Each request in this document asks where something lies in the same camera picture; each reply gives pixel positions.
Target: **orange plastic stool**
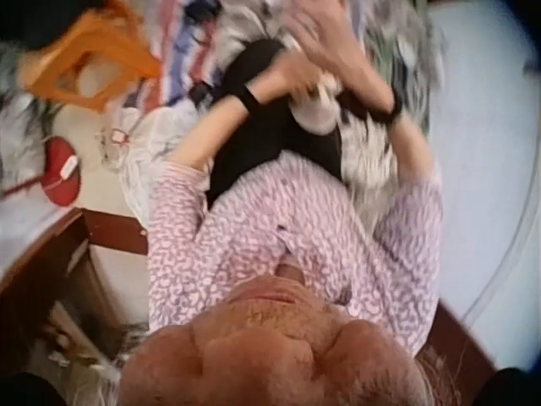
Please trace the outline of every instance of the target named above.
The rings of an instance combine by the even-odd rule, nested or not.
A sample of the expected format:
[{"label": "orange plastic stool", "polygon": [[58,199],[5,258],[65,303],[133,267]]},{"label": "orange plastic stool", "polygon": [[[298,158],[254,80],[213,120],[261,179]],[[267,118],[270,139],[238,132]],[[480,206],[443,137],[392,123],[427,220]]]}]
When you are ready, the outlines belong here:
[{"label": "orange plastic stool", "polygon": [[[109,100],[122,95],[137,79],[160,74],[160,61],[150,54],[139,35],[139,17],[122,0],[110,0],[104,11],[87,11],[51,46],[23,56],[20,79],[28,92],[103,112]],[[124,19],[126,27],[117,27],[113,18]],[[104,58],[121,69],[93,97],[82,96],[75,90],[81,64],[89,55]]]}]

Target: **lips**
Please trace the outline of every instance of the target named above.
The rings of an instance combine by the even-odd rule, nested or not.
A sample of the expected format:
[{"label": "lips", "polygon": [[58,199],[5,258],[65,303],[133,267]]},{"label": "lips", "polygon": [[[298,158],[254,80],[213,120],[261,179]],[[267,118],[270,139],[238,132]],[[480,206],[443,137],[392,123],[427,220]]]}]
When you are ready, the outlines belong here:
[{"label": "lips", "polygon": [[233,295],[227,302],[237,303],[244,300],[263,299],[273,302],[288,303],[290,305],[309,305],[306,299],[301,298],[293,292],[283,289],[273,288],[252,288],[247,289],[239,294]]}]

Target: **elderly woman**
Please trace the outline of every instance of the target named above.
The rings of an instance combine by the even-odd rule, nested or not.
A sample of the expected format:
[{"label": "elderly woman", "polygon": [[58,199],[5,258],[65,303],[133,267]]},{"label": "elderly woman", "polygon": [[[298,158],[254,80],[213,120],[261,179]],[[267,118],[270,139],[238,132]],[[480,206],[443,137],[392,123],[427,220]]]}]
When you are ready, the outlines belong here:
[{"label": "elderly woman", "polygon": [[[157,180],[154,333],[123,370],[122,405],[433,402],[413,358],[437,301],[433,157],[340,0],[303,0],[288,25],[304,54],[275,58],[277,43],[251,44]],[[401,187],[373,237],[341,182],[340,135],[306,133],[288,108],[321,70],[388,128]]]}]

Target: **pink patterned blouse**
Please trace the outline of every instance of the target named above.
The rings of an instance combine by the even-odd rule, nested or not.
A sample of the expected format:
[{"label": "pink patterned blouse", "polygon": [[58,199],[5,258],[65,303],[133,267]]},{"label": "pink patterned blouse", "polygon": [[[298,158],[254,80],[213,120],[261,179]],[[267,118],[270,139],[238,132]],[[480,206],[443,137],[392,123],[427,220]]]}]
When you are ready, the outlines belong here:
[{"label": "pink patterned blouse", "polygon": [[233,287],[274,274],[285,257],[306,286],[344,311],[378,323],[415,355],[437,304],[442,218],[433,178],[403,184],[374,237],[359,227],[346,188],[284,151],[245,173],[205,210],[203,173],[168,163],[149,227],[150,329],[179,325]]}]

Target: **black watch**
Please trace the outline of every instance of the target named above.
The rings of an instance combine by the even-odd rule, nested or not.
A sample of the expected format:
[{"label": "black watch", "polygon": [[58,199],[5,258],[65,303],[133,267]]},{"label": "black watch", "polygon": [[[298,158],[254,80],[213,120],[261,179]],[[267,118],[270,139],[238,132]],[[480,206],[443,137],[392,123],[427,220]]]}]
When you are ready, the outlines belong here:
[{"label": "black watch", "polygon": [[246,85],[231,91],[229,95],[237,97],[250,114],[254,114],[261,109],[261,103],[258,102]]}]

